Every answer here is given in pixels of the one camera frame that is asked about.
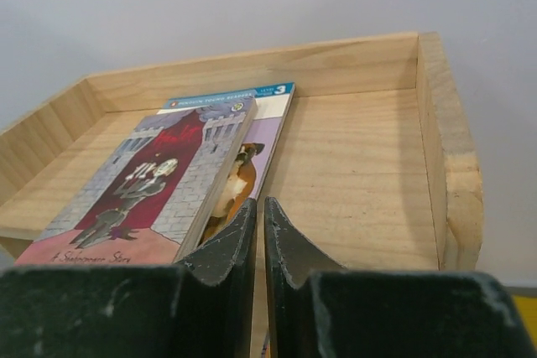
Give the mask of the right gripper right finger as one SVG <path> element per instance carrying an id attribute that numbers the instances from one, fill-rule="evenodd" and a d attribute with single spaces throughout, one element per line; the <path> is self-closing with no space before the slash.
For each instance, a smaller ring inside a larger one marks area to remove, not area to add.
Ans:
<path id="1" fill-rule="evenodd" d="M 352 270 L 264 202 L 274 357 L 525 357 L 529 334 L 494 277 L 468 271 Z"/>

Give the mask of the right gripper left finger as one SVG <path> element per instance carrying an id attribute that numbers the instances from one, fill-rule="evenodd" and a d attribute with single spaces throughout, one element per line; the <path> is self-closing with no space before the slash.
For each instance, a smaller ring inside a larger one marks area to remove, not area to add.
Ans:
<path id="1" fill-rule="evenodd" d="M 257 203 L 177 263 L 1 273 L 4 357 L 246 357 Z"/>

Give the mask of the dog book Why Dogs Bark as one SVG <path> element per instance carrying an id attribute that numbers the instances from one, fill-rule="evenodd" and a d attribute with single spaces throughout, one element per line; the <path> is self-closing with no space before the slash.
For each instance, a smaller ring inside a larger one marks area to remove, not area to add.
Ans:
<path id="1" fill-rule="evenodd" d="M 228 224 L 241 204 L 248 198 L 257 199 L 269 171 L 274 151 L 295 94 L 295 83 L 284 82 L 271 86 L 225 91 L 202 96 L 170 98 L 159 113 L 182 111 L 193 106 L 206 106 L 217 99 L 235 101 L 243 96 L 254 96 L 257 114 L 227 176 L 226 185 L 216 203 L 200 243 Z"/>

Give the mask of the red castle picture book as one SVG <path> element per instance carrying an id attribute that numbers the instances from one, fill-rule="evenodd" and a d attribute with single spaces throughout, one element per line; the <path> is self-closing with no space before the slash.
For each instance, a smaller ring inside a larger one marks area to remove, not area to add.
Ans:
<path id="1" fill-rule="evenodd" d="M 245 96 L 145 117 L 16 264 L 174 261 L 206 220 L 256 112 Z"/>

